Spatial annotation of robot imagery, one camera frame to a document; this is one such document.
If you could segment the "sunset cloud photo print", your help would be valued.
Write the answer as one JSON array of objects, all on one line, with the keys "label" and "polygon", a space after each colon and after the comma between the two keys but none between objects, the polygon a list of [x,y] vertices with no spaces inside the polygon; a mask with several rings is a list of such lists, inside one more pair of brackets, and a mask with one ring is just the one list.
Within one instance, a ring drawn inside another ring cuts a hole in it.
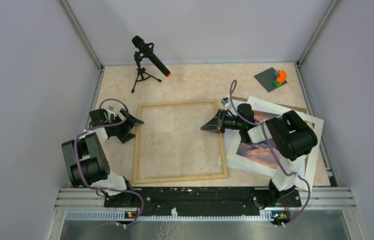
[{"label": "sunset cloud photo print", "polygon": [[[277,117],[277,114],[253,110],[254,119],[257,123],[263,122],[265,120]],[[240,144],[236,150],[238,156],[244,157],[250,161],[253,161],[257,164],[264,165],[271,169],[277,169],[278,165],[274,159],[272,153],[269,150],[268,145],[264,142],[246,144],[240,141]]]}]

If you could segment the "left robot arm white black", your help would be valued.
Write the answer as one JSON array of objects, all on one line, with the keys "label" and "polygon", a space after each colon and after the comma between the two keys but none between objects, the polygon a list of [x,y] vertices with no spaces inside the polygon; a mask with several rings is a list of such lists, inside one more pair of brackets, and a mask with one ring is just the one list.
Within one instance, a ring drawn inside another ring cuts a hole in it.
[{"label": "left robot arm white black", "polygon": [[131,130],[144,122],[123,108],[120,113],[125,119],[121,119],[109,109],[91,111],[90,129],[85,130],[78,140],[66,141],[61,147],[68,177],[73,186],[85,186],[78,169],[80,165],[84,178],[91,187],[116,196],[118,203],[128,207],[133,204],[135,193],[124,176],[111,171],[102,144],[111,137],[116,137],[123,144],[134,139],[135,135]]}]

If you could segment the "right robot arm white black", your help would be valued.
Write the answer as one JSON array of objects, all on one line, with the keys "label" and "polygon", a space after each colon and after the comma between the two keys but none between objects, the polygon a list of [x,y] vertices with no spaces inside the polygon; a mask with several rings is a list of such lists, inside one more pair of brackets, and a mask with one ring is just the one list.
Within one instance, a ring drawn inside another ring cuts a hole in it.
[{"label": "right robot arm white black", "polygon": [[248,103],[238,105],[235,113],[219,109],[200,129],[218,134],[236,130],[241,143],[258,145],[271,152],[278,165],[269,182],[268,192],[268,200],[274,206],[283,205],[293,193],[295,181],[299,178],[299,161],[310,154],[318,143],[314,131],[297,112],[290,110],[280,116],[257,121]]}]

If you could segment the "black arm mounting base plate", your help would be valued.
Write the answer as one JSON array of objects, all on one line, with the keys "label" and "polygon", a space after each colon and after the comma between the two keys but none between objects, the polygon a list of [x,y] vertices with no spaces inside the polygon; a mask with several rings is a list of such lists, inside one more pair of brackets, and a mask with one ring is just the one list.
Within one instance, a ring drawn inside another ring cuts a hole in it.
[{"label": "black arm mounting base plate", "polygon": [[279,197],[267,187],[138,187],[133,191],[105,194],[104,207],[133,208],[144,217],[168,216],[172,209],[181,217],[240,217],[302,205],[297,190]]}]

